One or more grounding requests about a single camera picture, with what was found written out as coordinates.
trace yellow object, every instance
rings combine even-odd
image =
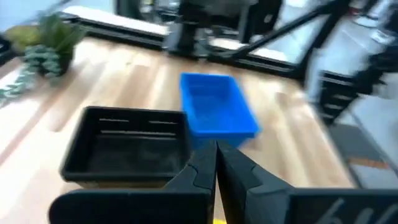
[[[226,224],[226,221],[214,219],[213,224]]]
[[[12,43],[17,53],[23,54],[27,46],[40,44],[40,32],[37,26],[14,26],[5,31],[6,40]]]

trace black tray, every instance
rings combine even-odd
[[[212,224],[216,189],[215,141],[202,144],[161,189],[78,189],[56,198],[51,224]]]
[[[191,153],[183,113],[91,106],[61,176],[84,187],[160,187]]]

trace succulent plant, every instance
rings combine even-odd
[[[78,24],[62,21],[58,14],[42,16],[39,21],[40,43],[55,49],[58,54],[73,52],[74,46],[86,32]]]
[[[63,22],[58,14],[52,14],[41,16],[38,25],[11,27],[4,36],[19,54],[38,44],[51,47],[58,54],[68,54],[84,38],[85,31],[78,24]]]
[[[77,24],[63,22],[58,14],[52,14],[41,16],[35,26],[12,27],[4,36],[13,49],[23,55],[24,67],[13,84],[0,89],[0,108],[32,89],[37,73],[43,73],[51,84],[58,83],[64,72],[60,62],[63,58],[70,62],[73,49],[84,38],[85,31]]]

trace metal rod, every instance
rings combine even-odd
[[[242,44],[248,44],[252,36],[253,24],[249,22],[250,15],[252,14],[252,6],[242,10],[241,18],[238,24],[238,40]]]
[[[338,21],[348,12],[350,0],[336,0],[330,6],[331,14],[320,29],[315,40],[310,44],[300,63],[293,69],[292,78],[298,80],[304,86],[307,79],[308,62],[315,49],[320,49],[325,44],[330,33],[336,27]]]
[[[268,33],[264,38],[261,40],[256,41],[253,44],[246,45],[244,47],[239,48],[238,50],[232,52],[226,52],[226,54],[222,55],[226,58],[239,58],[243,55],[246,55],[253,50],[267,44],[268,42],[278,39],[279,37],[283,36],[284,34],[296,29],[297,27],[310,22],[312,19],[316,18],[319,15],[322,15],[330,10],[330,8],[334,8],[336,2],[329,2],[328,4],[318,6],[313,11],[309,12],[308,14],[295,19],[294,21],[290,22],[289,24],[283,26],[282,28],[275,30],[273,32]]]

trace black metal frame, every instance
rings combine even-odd
[[[223,53],[209,54],[207,60],[210,62],[222,63],[234,67],[291,78],[297,81],[300,85],[304,86],[307,79],[308,61],[310,60],[312,53],[314,50],[323,47],[323,44],[335,28],[338,21],[348,12],[349,3],[350,0],[334,0],[328,2],[327,4],[318,6],[308,14],[295,19],[278,30],[268,33],[263,39],[258,40],[253,44],[245,45],[238,50],[229,50],[222,47],[213,46],[212,48],[214,50]],[[329,18],[319,30],[315,39],[310,43],[307,51],[302,55],[302,59],[299,63],[294,64],[250,54],[250,52],[256,48],[261,47],[272,40],[276,40],[300,27],[301,25],[310,22],[314,18],[325,14],[329,14]],[[87,29],[88,35],[92,37],[106,39],[112,42],[137,45],[152,50],[164,49],[163,46],[164,39],[166,37],[165,35],[93,21],[70,14],[64,14],[64,16],[66,16],[65,19],[81,24],[85,29]],[[5,40],[0,39],[0,43],[2,42],[5,43],[5,47],[0,49],[0,65],[15,57],[15,54],[11,50],[11,46],[7,44]],[[328,71],[323,73],[325,74],[326,79],[323,81],[324,88],[321,92],[323,100],[321,100],[318,109],[320,110],[320,114],[322,115],[322,118],[326,124],[332,124],[334,120],[343,112],[343,110],[345,110],[345,108],[348,107],[348,105],[358,97],[359,90],[357,88],[353,88],[352,85],[345,88],[346,85],[341,84],[341,79],[349,80],[349,82],[353,83],[354,80],[352,80],[352,78],[347,78],[345,75],[335,74]],[[331,109],[328,108],[328,105],[330,104],[330,100],[333,100],[333,96],[338,93],[341,93],[342,95],[350,95],[352,97],[349,99],[349,103],[345,103],[343,106],[340,106],[338,110],[332,109],[331,111]]]
[[[397,190],[296,188],[227,143],[217,144],[218,186],[230,224],[397,221]]]
[[[268,34],[263,40],[256,42],[253,47],[245,46],[236,52],[233,58],[219,57],[218,55],[210,55],[207,59],[211,62],[223,63],[258,72],[271,73],[282,77],[292,78],[297,80],[300,84],[305,83],[305,72],[308,66],[308,60],[314,49],[322,47],[326,38],[333,30],[339,19],[348,11],[347,0],[336,0],[326,5],[314,9],[312,12],[302,16],[286,26]],[[317,38],[309,46],[306,54],[303,56],[302,61],[295,65],[290,62],[283,62],[271,58],[264,58],[253,54],[247,54],[272,40],[275,40],[288,32],[296,29],[297,27],[311,21],[322,14],[331,14],[325,25],[322,27]],[[100,39],[106,39],[113,42],[122,42],[124,44],[138,45],[153,50],[162,50],[162,43],[164,36],[145,32],[143,30],[130,29],[126,27],[116,26],[98,21],[92,21],[80,17],[74,17],[73,22],[80,23],[88,30],[88,35]],[[215,47],[218,50],[225,50],[220,47]]]

